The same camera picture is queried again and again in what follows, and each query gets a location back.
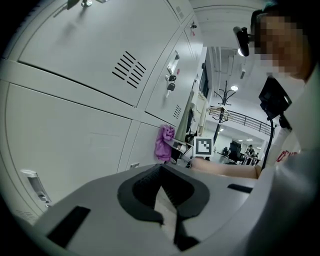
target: black hair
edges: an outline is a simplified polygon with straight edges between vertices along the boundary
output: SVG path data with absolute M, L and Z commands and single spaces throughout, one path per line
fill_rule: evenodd
M 318 8 L 311 6 L 311 2 L 306 0 L 303 4 L 294 4 L 288 0 L 274 0 L 273 5 L 267 5 L 264 9 L 255 10 L 251 16 L 251 33 L 254 34 L 254 48 L 259 53 L 260 50 L 260 25 L 259 17 L 262 14 L 274 14 L 276 16 L 288 18 L 288 22 L 295 23 L 298 29 L 302 29 L 307 37 L 311 48 L 312 61 L 319 61 L 320 51 L 317 41 L 317 31 L 314 29 L 318 24 Z

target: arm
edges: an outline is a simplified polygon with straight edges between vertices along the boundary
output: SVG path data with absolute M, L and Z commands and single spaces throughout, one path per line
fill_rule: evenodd
M 206 161 L 203 158 L 194 158 L 191 161 L 191 169 L 216 175 L 257 179 L 261 173 L 259 165 L 231 165 Z

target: black camera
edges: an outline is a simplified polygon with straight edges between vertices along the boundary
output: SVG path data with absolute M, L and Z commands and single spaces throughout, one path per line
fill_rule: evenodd
M 274 119 L 279 115 L 282 117 L 284 111 L 292 103 L 286 91 L 271 75 L 267 78 L 259 99 L 261 101 L 260 106 L 269 119 Z
M 253 41 L 253 36 L 248 34 L 248 29 L 246 27 L 240 28 L 235 26 L 233 28 L 233 32 L 235 34 L 236 42 L 240 48 L 241 53 L 243 56 L 249 56 L 249 42 Z

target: locker vent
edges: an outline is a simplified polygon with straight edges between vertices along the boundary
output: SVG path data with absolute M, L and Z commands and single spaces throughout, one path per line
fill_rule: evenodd
M 175 9 L 176 9 L 176 11 L 178 12 L 180 18 L 183 19 L 183 18 L 184 18 L 184 14 L 183 14 L 183 12 L 181 11 L 180 6 L 177 6 Z
M 181 107 L 179 107 L 179 105 L 177 104 L 173 113 L 173 117 L 176 119 L 179 119 L 181 113 Z
M 37 217 L 33 215 L 31 212 L 28 211 L 22 211 L 22 210 L 15 210 L 16 215 L 18 215 L 20 218 L 24 219 L 25 221 L 35 221 Z
M 138 88 L 146 70 L 147 69 L 139 61 L 137 61 L 129 52 L 125 51 L 115 65 L 112 74 L 123 80 L 124 83 L 127 83 L 134 88 Z

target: coat rack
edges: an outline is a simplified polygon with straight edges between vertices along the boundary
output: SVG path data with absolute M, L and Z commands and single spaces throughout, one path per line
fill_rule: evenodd
M 216 92 L 214 92 L 216 95 L 218 95 L 221 100 L 222 100 L 222 103 L 219 103 L 219 105 L 229 105 L 231 106 L 231 104 L 228 104 L 227 103 L 227 100 L 232 96 L 234 95 L 236 92 L 234 91 L 229 97 L 228 97 L 228 92 L 232 92 L 232 90 L 228 90 L 227 91 L 227 81 L 225 81 L 225 89 L 222 90 L 222 89 L 219 89 L 219 91 L 223 91 L 223 98 Z M 223 123 L 223 116 L 224 116 L 224 112 L 225 112 L 225 109 L 222 107 L 221 110 L 220 110 L 220 116 L 219 116 L 219 119 L 216 119 L 219 121 L 217 127 L 216 127 L 216 130 L 215 130 L 215 133 L 214 133 L 214 137 L 213 137 L 213 144 L 216 143 L 216 140 L 217 140 L 217 137 L 218 137 L 218 132 L 220 130 L 220 127 L 221 127 L 221 124 Z

